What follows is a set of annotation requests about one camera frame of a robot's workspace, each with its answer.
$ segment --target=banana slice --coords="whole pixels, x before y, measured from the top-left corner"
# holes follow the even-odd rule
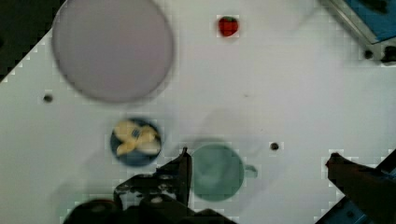
[[[127,142],[132,138],[134,129],[139,128],[137,124],[130,120],[120,121],[114,128],[114,134],[120,141]]]
[[[131,151],[133,151],[135,148],[136,148],[135,140],[131,140],[126,143],[123,143],[119,145],[119,147],[117,148],[117,156],[128,154]]]
[[[147,155],[157,155],[161,150],[161,143],[157,140],[140,144],[136,150]]]

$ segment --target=white tabletop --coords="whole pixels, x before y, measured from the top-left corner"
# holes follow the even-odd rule
[[[183,146],[229,142],[259,170],[223,203],[191,195],[238,223],[315,223],[342,198],[329,187],[332,150],[376,165],[395,148],[394,67],[363,49],[313,0],[157,1],[173,27],[177,58],[157,93],[108,105],[81,96],[55,66],[49,32],[0,86],[0,222],[59,223],[76,204],[110,197]],[[239,15],[240,36],[218,37],[218,15]],[[43,102],[50,92],[54,100]],[[119,119],[145,116],[165,134],[156,163],[120,164],[108,140]],[[270,142],[281,143],[278,152]]]

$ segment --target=strawberry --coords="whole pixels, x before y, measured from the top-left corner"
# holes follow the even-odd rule
[[[219,31],[225,37],[235,34],[238,28],[238,20],[234,17],[222,17],[219,20]]]

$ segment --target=mug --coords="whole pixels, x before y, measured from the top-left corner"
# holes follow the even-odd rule
[[[245,177],[256,178],[257,169],[242,162],[239,155],[221,143],[198,147],[192,153],[191,188],[199,198],[219,202],[231,198]]]

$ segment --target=round plate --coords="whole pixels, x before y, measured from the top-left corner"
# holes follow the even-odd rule
[[[174,41],[149,0],[69,0],[53,23],[53,53],[76,90],[106,102],[148,95],[166,77]]]

